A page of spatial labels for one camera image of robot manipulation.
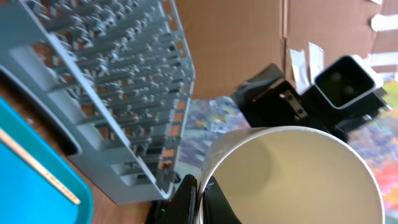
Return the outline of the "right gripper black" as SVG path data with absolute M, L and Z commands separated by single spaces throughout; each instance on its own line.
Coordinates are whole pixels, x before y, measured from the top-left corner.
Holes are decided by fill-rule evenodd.
M 274 63 L 240 84 L 232 99 L 253 128 L 304 126 L 348 139 L 347 132 L 337 126 L 342 117 L 316 88 L 298 94 Z

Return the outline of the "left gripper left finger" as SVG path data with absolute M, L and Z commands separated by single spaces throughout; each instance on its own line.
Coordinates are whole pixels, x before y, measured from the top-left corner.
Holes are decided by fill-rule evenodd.
M 186 175 L 171 200 L 152 202 L 146 224 L 193 224 L 197 179 Z

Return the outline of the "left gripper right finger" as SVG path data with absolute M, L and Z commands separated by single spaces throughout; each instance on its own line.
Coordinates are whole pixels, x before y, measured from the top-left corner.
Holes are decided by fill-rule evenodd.
M 204 224 L 241 224 L 214 177 L 211 177 L 203 194 Z

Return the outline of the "white cup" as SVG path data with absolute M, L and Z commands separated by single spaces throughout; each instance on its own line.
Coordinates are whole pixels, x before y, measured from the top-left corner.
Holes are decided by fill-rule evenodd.
M 239 129 L 215 140 L 203 161 L 195 221 L 219 186 L 241 223 L 386 221 L 365 160 L 335 136 L 302 126 Z

